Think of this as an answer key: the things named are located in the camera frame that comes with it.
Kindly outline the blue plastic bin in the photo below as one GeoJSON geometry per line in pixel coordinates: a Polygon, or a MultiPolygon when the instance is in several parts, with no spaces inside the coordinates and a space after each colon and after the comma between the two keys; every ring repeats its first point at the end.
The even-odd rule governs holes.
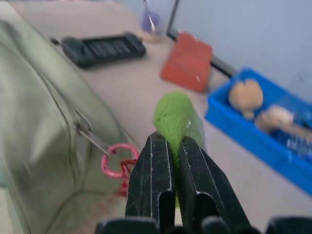
{"type": "Polygon", "coordinates": [[[246,120],[229,103],[228,94],[232,85],[247,78],[254,78],[264,93],[264,103],[256,114],[272,104],[281,105],[294,113],[312,111],[312,102],[288,92],[252,68],[244,67],[208,95],[205,119],[312,196],[312,162],[292,153],[287,148],[286,137],[279,137],[280,131],[273,134],[260,131],[253,121],[246,120]]]}

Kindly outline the purple cup with tools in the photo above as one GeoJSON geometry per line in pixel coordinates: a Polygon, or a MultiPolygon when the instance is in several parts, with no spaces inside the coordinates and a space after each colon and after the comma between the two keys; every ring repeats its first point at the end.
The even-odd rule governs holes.
{"type": "Polygon", "coordinates": [[[140,37],[151,43],[160,41],[160,14],[155,9],[156,0],[143,0],[143,13],[139,26],[140,37]]]}

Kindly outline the black keyboard-like device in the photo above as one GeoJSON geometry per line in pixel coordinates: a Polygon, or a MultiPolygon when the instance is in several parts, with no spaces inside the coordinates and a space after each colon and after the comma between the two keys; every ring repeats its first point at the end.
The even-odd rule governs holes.
{"type": "Polygon", "coordinates": [[[67,58],[82,69],[146,55],[142,40],[133,33],[86,39],[50,37],[49,41],[60,46],[67,58]]]}

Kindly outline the tan plush toy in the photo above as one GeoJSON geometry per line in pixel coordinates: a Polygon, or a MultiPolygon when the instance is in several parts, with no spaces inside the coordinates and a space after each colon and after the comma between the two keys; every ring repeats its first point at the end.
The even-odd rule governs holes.
{"type": "Polygon", "coordinates": [[[257,115],[254,125],[265,133],[271,133],[276,130],[290,133],[293,119],[293,114],[286,108],[279,105],[271,105],[257,115]]]}

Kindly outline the green fabric pouch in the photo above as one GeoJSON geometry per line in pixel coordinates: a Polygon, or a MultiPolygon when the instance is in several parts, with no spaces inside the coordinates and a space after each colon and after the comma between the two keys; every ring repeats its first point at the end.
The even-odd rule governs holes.
{"type": "Polygon", "coordinates": [[[93,234],[122,183],[102,173],[102,150],[127,141],[34,27],[0,19],[0,171],[15,234],[93,234]]]}

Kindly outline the green plush keychain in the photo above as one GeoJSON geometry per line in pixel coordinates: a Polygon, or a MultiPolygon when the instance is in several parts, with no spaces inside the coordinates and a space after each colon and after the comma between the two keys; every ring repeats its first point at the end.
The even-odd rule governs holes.
{"type": "Polygon", "coordinates": [[[180,165],[179,148],[184,137],[194,139],[206,151],[203,120],[198,115],[189,96],[182,92],[164,94],[158,101],[154,113],[154,127],[164,137],[171,150],[175,176],[176,205],[179,205],[180,165]]]}

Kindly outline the black metal frame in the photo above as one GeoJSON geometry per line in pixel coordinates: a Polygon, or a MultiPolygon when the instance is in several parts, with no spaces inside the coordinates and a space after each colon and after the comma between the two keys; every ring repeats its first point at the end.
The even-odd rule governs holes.
{"type": "MultiPolygon", "coordinates": [[[[180,0],[174,1],[173,8],[171,11],[171,16],[169,18],[167,31],[166,31],[166,36],[169,37],[173,41],[176,41],[177,36],[180,34],[180,31],[173,27],[173,23],[175,20],[179,2],[180,0]]],[[[232,68],[231,66],[229,66],[228,64],[220,60],[219,58],[217,58],[215,55],[212,55],[211,66],[229,78],[231,78],[234,74],[237,73],[237,70],[235,70],[234,68],[232,68]]]]}

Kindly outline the red flat box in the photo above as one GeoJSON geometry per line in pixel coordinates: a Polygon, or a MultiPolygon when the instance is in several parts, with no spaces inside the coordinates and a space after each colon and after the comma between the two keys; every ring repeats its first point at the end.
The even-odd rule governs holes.
{"type": "Polygon", "coordinates": [[[213,49],[195,36],[181,32],[160,78],[183,88],[204,92],[208,87],[213,49]]]}

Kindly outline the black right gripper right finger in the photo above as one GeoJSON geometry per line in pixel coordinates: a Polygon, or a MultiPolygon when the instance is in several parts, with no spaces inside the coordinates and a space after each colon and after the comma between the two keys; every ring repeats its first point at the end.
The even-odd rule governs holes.
{"type": "Polygon", "coordinates": [[[205,218],[215,216],[231,230],[250,222],[224,172],[199,144],[186,136],[179,148],[177,195],[182,223],[200,231],[205,218]]]}

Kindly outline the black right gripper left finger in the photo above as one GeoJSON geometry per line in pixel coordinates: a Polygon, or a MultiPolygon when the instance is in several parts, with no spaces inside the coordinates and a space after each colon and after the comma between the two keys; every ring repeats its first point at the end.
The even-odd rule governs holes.
{"type": "Polygon", "coordinates": [[[159,133],[152,133],[130,174],[125,215],[153,218],[161,229],[168,229],[175,224],[175,209],[169,143],[159,133]]]}

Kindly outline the beige plush toy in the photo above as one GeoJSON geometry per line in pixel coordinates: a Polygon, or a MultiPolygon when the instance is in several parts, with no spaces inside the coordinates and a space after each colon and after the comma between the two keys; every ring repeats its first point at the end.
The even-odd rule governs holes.
{"type": "Polygon", "coordinates": [[[230,88],[228,100],[231,106],[247,120],[254,119],[254,112],[263,104],[263,91],[253,79],[238,80],[230,88]]]}

